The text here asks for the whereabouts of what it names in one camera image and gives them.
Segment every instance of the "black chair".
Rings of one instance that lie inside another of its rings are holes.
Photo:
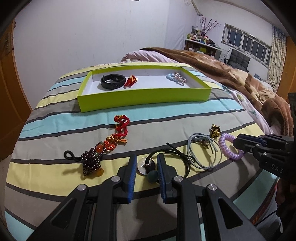
[[[247,67],[249,65],[250,57],[244,55],[243,53],[232,49],[230,59],[224,58],[224,63],[235,68],[235,69],[241,69],[245,72],[249,72],[247,70]]]

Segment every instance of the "black loop cord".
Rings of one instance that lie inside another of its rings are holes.
[[[189,172],[190,172],[190,170],[191,170],[191,163],[190,163],[190,161],[189,161],[189,159],[188,159],[188,156],[185,155],[183,152],[179,151],[178,149],[176,149],[175,147],[173,147],[170,143],[167,142],[167,145],[168,145],[169,147],[171,147],[171,149],[170,149],[170,148],[164,148],[164,149],[159,149],[159,150],[156,150],[156,151],[151,152],[151,153],[148,155],[148,157],[146,158],[146,160],[145,160],[145,164],[148,164],[149,161],[150,161],[150,159],[151,159],[151,157],[152,157],[155,153],[157,153],[157,152],[164,152],[165,154],[175,154],[175,155],[179,155],[180,158],[182,159],[182,161],[184,162],[184,165],[185,165],[185,169],[186,169],[186,171],[185,171],[185,176],[184,176],[184,178],[186,178],[186,177],[189,175]]]
[[[64,158],[67,159],[67,160],[73,160],[73,161],[76,161],[76,162],[81,161],[81,157],[74,156],[73,152],[72,151],[69,151],[69,150],[67,150],[67,151],[64,152]]]

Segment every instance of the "orange wooden door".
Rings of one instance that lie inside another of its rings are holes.
[[[13,29],[0,39],[0,160],[8,157],[32,109],[24,95],[13,53]]]
[[[296,92],[296,46],[291,37],[287,37],[286,60],[276,93],[289,102],[288,93],[290,92]]]

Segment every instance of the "fleece blanket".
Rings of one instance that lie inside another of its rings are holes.
[[[293,119],[289,104],[282,97],[264,87],[249,73],[234,69],[211,56],[192,51],[157,47],[142,50],[155,51],[180,63],[189,64],[207,77],[241,92],[263,115],[270,126],[279,124],[282,135],[293,135]]]

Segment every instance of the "wooden desk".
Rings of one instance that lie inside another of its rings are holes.
[[[204,44],[198,41],[185,39],[184,50],[189,50],[189,48],[205,48],[207,55],[214,56],[215,59],[219,60],[221,55],[221,50],[208,44]]]

